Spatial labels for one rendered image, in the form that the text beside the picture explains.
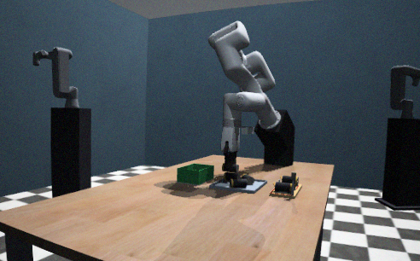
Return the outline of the green open box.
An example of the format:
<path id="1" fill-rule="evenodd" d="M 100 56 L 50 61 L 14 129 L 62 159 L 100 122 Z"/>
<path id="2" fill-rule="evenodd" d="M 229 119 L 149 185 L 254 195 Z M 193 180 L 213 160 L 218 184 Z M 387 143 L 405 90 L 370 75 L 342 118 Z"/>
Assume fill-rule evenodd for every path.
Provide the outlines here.
<path id="1" fill-rule="evenodd" d="M 177 183 L 201 185 L 213 180 L 214 165 L 191 164 L 177 168 Z"/>

